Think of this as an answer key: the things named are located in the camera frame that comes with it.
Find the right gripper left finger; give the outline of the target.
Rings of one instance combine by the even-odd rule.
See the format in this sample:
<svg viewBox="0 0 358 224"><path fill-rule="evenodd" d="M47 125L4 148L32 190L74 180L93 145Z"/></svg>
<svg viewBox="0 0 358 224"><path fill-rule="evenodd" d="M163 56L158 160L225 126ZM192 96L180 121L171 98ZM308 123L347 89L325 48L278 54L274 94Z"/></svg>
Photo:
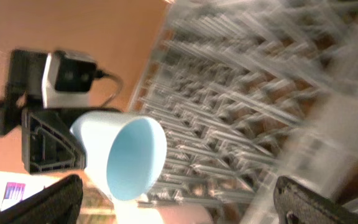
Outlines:
<svg viewBox="0 0 358 224"><path fill-rule="evenodd" d="M0 212L0 224L76 223L83 200L83 182L68 175L33 196Z"/></svg>

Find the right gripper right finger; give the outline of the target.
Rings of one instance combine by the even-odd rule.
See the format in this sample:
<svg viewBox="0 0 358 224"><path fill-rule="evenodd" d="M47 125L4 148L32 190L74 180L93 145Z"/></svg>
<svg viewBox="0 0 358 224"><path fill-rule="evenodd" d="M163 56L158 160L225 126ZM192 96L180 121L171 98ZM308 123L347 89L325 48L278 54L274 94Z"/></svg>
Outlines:
<svg viewBox="0 0 358 224"><path fill-rule="evenodd" d="M277 179L273 202L279 224L350 224L344 223L347 210L342 205L287 176L280 176Z"/></svg>

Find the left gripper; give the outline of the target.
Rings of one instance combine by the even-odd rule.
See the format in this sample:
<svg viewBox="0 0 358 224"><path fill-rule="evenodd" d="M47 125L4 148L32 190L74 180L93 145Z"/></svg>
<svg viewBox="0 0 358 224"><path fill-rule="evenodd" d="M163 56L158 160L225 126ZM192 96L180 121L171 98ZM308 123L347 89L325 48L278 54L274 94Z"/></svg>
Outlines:
<svg viewBox="0 0 358 224"><path fill-rule="evenodd" d="M22 106L43 107L41 82L47 58L46 51L14 49L11 51L5 88L3 133L19 125ZM97 68L94 80L108 78L116 90L101 104L107 106L120 94L120 78ZM64 109L24 109L22 111L22 162L30 174L82 170L86 167L86 152L70 132L78 115Z"/></svg>

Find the blue plastic cup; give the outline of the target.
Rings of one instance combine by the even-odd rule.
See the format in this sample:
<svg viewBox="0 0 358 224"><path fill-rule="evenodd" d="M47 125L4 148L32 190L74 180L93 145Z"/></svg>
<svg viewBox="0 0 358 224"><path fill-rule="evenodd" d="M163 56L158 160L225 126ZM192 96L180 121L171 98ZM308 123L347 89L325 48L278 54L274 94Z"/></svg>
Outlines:
<svg viewBox="0 0 358 224"><path fill-rule="evenodd" d="M92 111L76 119L70 132L85 150L85 174L114 200L139 198L162 172L167 138L151 117Z"/></svg>

